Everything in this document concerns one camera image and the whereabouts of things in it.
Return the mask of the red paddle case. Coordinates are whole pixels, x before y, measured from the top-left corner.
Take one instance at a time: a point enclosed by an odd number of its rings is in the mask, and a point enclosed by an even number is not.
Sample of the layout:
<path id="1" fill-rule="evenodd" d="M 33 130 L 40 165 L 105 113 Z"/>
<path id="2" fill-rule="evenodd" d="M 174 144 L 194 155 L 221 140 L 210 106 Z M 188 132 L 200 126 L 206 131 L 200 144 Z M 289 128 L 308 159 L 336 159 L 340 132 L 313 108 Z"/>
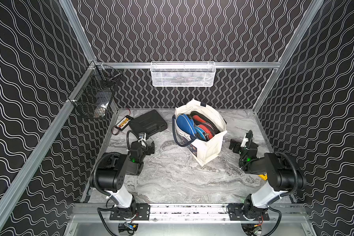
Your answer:
<path id="1" fill-rule="evenodd" d="M 194 125 L 202 130 L 202 134 L 207 141 L 220 133 L 216 125 L 203 114 L 192 112 L 190 116 L 193 119 Z"/>

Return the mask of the cream canvas tote bag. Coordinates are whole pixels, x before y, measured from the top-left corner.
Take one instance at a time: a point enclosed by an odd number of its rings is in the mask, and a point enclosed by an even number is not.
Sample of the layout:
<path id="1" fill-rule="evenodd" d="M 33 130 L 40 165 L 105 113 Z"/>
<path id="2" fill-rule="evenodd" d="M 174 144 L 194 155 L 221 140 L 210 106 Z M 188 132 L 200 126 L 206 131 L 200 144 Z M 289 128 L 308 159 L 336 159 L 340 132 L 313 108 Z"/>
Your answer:
<path id="1" fill-rule="evenodd" d="M 220 133 L 216 134 L 207 142 L 204 142 L 197 137 L 191 137 L 180 130 L 176 123 L 178 115 L 186 114 L 190 119 L 192 119 L 190 116 L 192 112 L 198 112 L 206 116 L 216 125 Z M 172 116 L 172 131 L 175 142 L 180 147 L 188 148 L 197 162 L 201 166 L 204 166 L 218 157 L 221 152 L 223 138 L 227 133 L 227 123 L 217 110 L 205 103 L 193 99 L 186 105 L 175 109 L 175 114 Z"/>

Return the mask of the royal blue paddle case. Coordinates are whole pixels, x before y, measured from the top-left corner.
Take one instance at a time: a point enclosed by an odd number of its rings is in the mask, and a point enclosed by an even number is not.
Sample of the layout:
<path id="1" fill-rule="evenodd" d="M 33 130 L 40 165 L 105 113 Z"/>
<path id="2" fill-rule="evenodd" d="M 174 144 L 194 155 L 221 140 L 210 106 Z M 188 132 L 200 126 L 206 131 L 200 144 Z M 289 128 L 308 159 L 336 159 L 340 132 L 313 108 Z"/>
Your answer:
<path id="1" fill-rule="evenodd" d="M 182 130 L 189 136 L 196 138 L 194 122 L 186 114 L 178 115 L 176 123 L 180 130 Z"/>

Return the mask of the teal paddle case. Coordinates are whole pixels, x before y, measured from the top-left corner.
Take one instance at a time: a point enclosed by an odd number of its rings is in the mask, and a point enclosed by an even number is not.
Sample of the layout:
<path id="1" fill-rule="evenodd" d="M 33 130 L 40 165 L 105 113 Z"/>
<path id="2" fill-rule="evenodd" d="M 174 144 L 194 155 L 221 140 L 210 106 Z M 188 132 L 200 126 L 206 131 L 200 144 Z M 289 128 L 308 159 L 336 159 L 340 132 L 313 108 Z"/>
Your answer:
<path id="1" fill-rule="evenodd" d="M 204 130 L 200 127 L 194 126 L 194 130 L 196 131 L 196 137 L 204 142 L 207 142 L 207 136 Z"/>

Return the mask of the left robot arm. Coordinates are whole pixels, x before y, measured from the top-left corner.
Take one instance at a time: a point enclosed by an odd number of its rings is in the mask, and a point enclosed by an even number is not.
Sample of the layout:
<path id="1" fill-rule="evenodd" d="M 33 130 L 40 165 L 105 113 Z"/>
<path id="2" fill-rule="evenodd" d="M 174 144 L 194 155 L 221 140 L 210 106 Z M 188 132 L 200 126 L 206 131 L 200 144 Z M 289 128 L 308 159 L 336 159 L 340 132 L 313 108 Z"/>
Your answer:
<path id="1" fill-rule="evenodd" d="M 137 140 L 130 143 L 129 136 L 135 134 L 130 130 L 126 134 L 127 153 L 104 153 L 97 160 L 89 179 L 91 187 L 113 201 L 114 207 L 122 211 L 135 212 L 136 202 L 124 186 L 125 176 L 138 176 L 144 167 L 147 155 L 154 154 L 154 142 L 147 143 L 148 134 L 140 132 Z"/>

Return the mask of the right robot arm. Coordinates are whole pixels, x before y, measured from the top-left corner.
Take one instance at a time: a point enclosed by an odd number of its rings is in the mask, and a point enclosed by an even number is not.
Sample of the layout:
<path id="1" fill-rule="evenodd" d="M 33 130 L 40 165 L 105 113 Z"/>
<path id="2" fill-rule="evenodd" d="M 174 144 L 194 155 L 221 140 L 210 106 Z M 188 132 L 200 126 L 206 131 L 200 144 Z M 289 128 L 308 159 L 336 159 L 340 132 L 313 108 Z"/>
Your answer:
<path id="1" fill-rule="evenodd" d="M 240 155 L 239 167 L 246 174 L 267 177 L 257 192 L 247 196 L 243 207 L 245 212 L 265 211 L 278 199 L 305 189 L 306 177 L 293 157 L 279 151 L 257 157 L 258 145 L 248 138 L 244 142 L 232 139 L 229 149 Z"/>

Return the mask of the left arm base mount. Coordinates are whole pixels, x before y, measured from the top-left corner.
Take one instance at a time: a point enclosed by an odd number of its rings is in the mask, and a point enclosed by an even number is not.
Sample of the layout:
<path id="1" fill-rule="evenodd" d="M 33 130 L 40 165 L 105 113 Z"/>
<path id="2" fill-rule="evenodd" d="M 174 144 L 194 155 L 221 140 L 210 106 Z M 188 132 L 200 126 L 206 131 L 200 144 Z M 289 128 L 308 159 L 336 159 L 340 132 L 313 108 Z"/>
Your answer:
<path id="1" fill-rule="evenodd" d="M 136 203 L 129 208 L 116 207 L 111 211 L 109 219 L 112 221 L 148 221 L 149 214 L 149 204 Z"/>

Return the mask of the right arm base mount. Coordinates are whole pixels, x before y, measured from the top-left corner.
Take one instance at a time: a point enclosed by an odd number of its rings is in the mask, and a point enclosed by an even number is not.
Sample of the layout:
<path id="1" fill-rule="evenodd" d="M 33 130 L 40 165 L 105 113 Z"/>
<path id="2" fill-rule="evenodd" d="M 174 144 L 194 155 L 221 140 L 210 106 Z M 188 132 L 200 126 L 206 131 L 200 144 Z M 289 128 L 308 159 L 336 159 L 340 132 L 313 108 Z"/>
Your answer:
<path id="1" fill-rule="evenodd" d="M 231 221 L 269 221 L 267 208 L 257 208 L 249 204 L 228 204 L 226 211 Z"/>

